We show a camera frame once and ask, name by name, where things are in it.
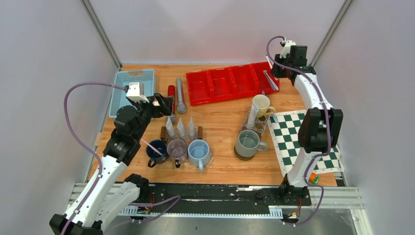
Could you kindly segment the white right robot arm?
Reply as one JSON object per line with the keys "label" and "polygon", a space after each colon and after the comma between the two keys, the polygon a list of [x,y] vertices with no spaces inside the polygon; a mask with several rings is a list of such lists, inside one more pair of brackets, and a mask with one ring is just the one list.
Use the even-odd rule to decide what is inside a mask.
{"label": "white right robot arm", "polygon": [[327,101],[314,68],[307,65],[307,46],[294,41],[283,42],[282,46],[282,52],[273,59],[271,74],[275,78],[289,78],[307,108],[298,132],[299,155],[280,185],[279,197],[290,205],[299,196],[305,196],[317,162],[337,144],[344,115]]}

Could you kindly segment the clear textured plastic sheet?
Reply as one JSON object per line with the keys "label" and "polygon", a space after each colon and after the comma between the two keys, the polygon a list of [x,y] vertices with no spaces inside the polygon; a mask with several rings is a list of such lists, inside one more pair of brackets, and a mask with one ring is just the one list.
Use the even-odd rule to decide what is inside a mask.
{"label": "clear textured plastic sheet", "polygon": [[256,118],[255,121],[254,121],[253,126],[249,126],[248,125],[248,119],[249,119],[249,116],[250,116],[250,112],[251,112],[251,109],[249,109],[247,111],[245,120],[242,123],[241,129],[240,129],[239,132],[242,132],[244,130],[252,130],[252,131],[254,131],[255,133],[258,134],[259,138],[261,138],[262,135],[264,134],[267,126],[268,126],[269,116],[265,115],[265,116],[262,116],[260,118]]}

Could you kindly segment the grey toothpaste tube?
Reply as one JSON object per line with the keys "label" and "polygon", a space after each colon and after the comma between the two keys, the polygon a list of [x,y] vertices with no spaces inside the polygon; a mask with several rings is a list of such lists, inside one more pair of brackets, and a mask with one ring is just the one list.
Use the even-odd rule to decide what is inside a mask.
{"label": "grey toothpaste tube", "polygon": [[181,138],[185,138],[186,136],[186,130],[182,121],[182,118],[179,119],[179,122],[177,123],[177,130],[179,132],[179,136]]}

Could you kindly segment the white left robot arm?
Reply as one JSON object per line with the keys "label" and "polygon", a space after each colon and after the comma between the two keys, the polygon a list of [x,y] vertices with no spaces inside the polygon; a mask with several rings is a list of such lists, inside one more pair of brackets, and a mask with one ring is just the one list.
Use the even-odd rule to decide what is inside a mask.
{"label": "white left robot arm", "polygon": [[51,218],[49,224],[54,234],[101,235],[126,206],[149,198],[149,181],[137,174],[127,177],[111,196],[108,193],[140,149],[140,140],[151,119],[172,114],[174,97],[155,93],[138,102],[128,100],[130,105],[117,112],[115,129],[91,180],[64,214]]}

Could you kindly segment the cream yellow mug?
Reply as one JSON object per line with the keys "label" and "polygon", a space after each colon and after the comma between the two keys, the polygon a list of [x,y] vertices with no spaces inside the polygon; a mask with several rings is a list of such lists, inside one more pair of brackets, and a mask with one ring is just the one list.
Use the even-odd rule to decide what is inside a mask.
{"label": "cream yellow mug", "polygon": [[255,95],[252,99],[252,105],[257,118],[276,112],[276,108],[271,106],[269,98],[263,94]]}

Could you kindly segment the white toothbrush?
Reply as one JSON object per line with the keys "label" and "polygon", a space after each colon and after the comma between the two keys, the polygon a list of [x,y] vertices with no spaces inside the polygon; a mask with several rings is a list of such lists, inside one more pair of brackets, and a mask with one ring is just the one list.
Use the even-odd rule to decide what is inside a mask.
{"label": "white toothbrush", "polygon": [[269,59],[269,56],[265,54],[265,58],[267,59],[267,62],[268,62],[268,64],[269,64],[270,69],[272,69],[272,67],[273,67],[273,63],[272,63],[272,61]]}

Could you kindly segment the purple grey mug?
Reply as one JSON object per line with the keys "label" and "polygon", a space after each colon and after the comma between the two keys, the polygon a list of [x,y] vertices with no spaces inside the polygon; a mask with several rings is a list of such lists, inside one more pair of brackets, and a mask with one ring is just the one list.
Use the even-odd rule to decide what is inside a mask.
{"label": "purple grey mug", "polygon": [[188,159],[186,142],[182,139],[171,140],[167,145],[167,153],[172,158],[175,167],[180,168]]}

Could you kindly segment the grey green mug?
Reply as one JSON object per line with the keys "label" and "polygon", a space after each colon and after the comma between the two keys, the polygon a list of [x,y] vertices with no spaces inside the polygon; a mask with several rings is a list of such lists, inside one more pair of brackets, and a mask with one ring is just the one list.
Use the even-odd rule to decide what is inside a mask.
{"label": "grey green mug", "polygon": [[266,151],[267,149],[267,143],[260,141],[258,134],[252,130],[240,132],[234,146],[237,158],[244,161],[252,159],[258,151]]}

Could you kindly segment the dark blue mug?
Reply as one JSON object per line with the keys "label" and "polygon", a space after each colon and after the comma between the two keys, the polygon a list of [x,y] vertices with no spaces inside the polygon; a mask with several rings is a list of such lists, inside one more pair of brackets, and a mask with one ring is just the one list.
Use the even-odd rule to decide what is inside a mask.
{"label": "dark blue mug", "polygon": [[149,157],[147,166],[150,168],[167,162],[169,158],[167,146],[162,140],[149,142],[149,145],[146,147],[146,154]]}

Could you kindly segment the light blue mug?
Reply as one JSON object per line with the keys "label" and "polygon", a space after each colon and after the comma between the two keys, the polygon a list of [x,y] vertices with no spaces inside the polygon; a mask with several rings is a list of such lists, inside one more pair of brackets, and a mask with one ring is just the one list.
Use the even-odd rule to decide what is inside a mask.
{"label": "light blue mug", "polygon": [[204,167],[212,159],[212,153],[208,143],[204,140],[194,140],[188,146],[188,159],[192,165],[204,172]]}

